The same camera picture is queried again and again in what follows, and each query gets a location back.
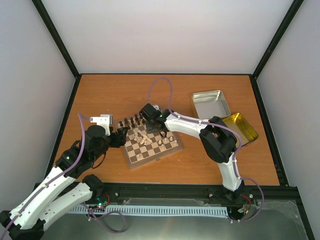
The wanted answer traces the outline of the white chess pawn placed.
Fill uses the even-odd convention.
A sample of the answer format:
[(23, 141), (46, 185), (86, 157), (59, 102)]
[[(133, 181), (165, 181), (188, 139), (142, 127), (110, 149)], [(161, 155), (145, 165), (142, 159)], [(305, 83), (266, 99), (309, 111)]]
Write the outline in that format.
[(163, 151), (166, 149), (164, 144), (162, 144), (162, 145), (160, 146), (160, 148), (161, 148)]

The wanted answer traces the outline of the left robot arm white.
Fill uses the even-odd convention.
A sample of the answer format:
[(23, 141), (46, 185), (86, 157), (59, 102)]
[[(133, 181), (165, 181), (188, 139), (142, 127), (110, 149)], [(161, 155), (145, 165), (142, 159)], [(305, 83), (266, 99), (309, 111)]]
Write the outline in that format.
[(95, 161), (105, 157), (109, 148), (126, 144), (128, 128), (106, 134), (100, 125), (82, 130), (82, 138), (65, 150), (42, 183), (25, 201), (0, 213), (0, 223), (13, 240), (39, 240), (49, 226), (72, 208), (88, 200), (103, 198), (103, 182), (87, 175), (67, 193), (62, 193), (85, 171), (95, 168)]

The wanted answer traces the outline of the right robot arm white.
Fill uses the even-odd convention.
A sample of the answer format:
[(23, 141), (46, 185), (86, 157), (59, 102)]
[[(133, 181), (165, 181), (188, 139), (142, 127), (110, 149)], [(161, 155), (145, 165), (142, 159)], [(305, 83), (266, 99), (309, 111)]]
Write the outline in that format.
[(198, 119), (172, 110), (161, 111), (147, 103), (139, 114), (158, 132), (177, 132), (199, 139), (207, 156), (218, 164), (225, 189), (236, 192), (242, 185), (236, 154), (236, 132), (229, 129), (221, 118)]

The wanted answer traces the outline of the dark chess pieces rows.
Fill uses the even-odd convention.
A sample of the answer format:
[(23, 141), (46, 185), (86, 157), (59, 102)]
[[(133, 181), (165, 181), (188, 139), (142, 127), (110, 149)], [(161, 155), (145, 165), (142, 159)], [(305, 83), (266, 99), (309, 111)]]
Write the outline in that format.
[(117, 122), (118, 127), (128, 127), (128, 128), (138, 128), (138, 127), (143, 127), (146, 125), (147, 121), (145, 118), (139, 114), (133, 114), (128, 117), (122, 118)]

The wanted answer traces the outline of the white chess pieces pile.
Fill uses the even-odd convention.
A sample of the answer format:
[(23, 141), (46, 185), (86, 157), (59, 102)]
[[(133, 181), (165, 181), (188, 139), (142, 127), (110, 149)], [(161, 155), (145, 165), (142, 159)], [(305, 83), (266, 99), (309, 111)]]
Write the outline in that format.
[(140, 143), (141, 145), (147, 146), (153, 143), (151, 138), (149, 138), (145, 133), (143, 133), (139, 129), (133, 130), (133, 140), (137, 143)]

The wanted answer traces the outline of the wooden chess board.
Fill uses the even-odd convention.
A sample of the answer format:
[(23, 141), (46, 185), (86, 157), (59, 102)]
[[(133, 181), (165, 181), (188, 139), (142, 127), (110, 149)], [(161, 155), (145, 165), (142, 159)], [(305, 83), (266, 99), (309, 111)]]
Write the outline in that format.
[[(114, 127), (116, 129), (121, 128), (117, 126), (119, 120), (114, 122)], [(143, 145), (139, 142), (134, 141), (133, 130), (135, 129), (141, 130), (144, 134), (151, 138), (153, 143)], [(177, 141), (175, 147), (172, 147), (170, 144), (169, 138), (171, 136), (173, 136)], [(162, 141), (161, 145), (165, 145), (165, 150), (162, 150), (161, 145), (158, 145), (159, 140)], [(178, 151), (181, 151), (183, 147), (183, 143), (180, 140), (177, 133), (171, 131), (167, 132), (166, 134), (160, 133), (156, 129), (153, 129), (151, 125), (146, 121), (146, 125), (144, 126), (135, 127), (133, 129), (128, 128), (128, 132), (126, 135), (126, 143), (122, 147), (122, 151), (124, 153), (128, 167), (130, 169), (134, 169), (152, 161), (157, 161), (163, 157), (166, 157)]]

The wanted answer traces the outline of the open silver tin box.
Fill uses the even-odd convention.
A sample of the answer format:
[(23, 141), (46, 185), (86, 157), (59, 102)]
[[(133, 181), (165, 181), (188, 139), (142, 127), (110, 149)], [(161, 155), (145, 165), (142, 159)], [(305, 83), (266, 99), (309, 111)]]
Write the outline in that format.
[(221, 90), (196, 92), (191, 95), (193, 114), (198, 119), (214, 116), (225, 118), (231, 115), (226, 98)]

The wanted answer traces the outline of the gold tin lid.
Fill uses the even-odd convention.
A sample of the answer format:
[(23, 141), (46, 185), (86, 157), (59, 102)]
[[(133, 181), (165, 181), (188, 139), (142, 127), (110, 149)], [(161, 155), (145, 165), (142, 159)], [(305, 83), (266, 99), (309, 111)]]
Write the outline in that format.
[(223, 118), (222, 121), (228, 128), (232, 129), (240, 136), (242, 148), (253, 143), (259, 138), (259, 135), (255, 129), (239, 112)]

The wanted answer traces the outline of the black frame post left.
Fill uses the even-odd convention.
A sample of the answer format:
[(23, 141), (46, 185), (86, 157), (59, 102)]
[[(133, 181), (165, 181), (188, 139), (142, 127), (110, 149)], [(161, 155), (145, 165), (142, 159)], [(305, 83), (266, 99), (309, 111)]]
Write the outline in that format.
[(32, 3), (37, 10), (40, 18), (42, 19), (45, 27), (47, 28), (49, 34), (51, 35), (53, 41), (55, 42), (58, 50), (60, 51), (65, 63), (67, 64), (69, 70), (71, 71), (75, 79), (79, 78), (80, 73), (72, 60), (55, 24), (53, 23), (44, 3), (42, 0), (32, 0)]

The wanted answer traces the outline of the black frame post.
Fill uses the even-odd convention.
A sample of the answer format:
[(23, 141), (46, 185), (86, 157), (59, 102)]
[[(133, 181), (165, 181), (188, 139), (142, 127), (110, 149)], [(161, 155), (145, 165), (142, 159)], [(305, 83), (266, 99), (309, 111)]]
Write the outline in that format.
[(42, 0), (32, 0), (32, 3), (37, 10), (40, 18), (42, 19), (45, 27), (47, 28), (49, 34), (51, 35), (53, 41), (55, 42), (58, 50), (60, 51), (65, 63), (67, 64), (69, 70), (71, 71), (75, 79), (79, 78), (80, 73), (72, 60), (55, 24), (53, 23), (44, 3)]
[(269, 45), (267, 46), (265, 52), (263, 53), (258, 65), (256, 66), (252, 74), (252, 77), (254, 80), (257, 80), (259, 75), (262, 73), (271, 55), (273, 54), (274, 50), (276, 49), (277, 45), (281, 41), (286, 30), (290, 26), (291, 22), (293, 21), (294, 17), (296, 16), (297, 12), (299, 11), (303, 3), (304, 3), (304, 0), (292, 1), (289, 9), (287, 10), (285, 16), (283, 17), (279, 27), (277, 28), (275, 34), (273, 35)]

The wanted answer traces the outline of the black frame post right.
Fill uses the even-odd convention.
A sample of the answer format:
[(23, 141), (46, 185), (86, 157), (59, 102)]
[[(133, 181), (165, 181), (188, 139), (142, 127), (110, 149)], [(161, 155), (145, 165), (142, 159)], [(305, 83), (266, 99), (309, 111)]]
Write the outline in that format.
[(273, 54), (274, 50), (276, 49), (277, 45), (281, 41), (286, 30), (290, 26), (291, 22), (293, 21), (294, 17), (296, 16), (297, 12), (299, 11), (303, 3), (304, 3), (304, 0), (292, 1), (289, 9), (287, 10), (285, 16), (283, 17), (279, 27), (277, 28), (275, 34), (273, 35), (269, 45), (267, 46), (265, 52), (263, 53), (258, 65), (256, 66), (252, 74), (252, 77), (254, 80), (257, 80), (259, 75), (262, 73), (271, 55)]

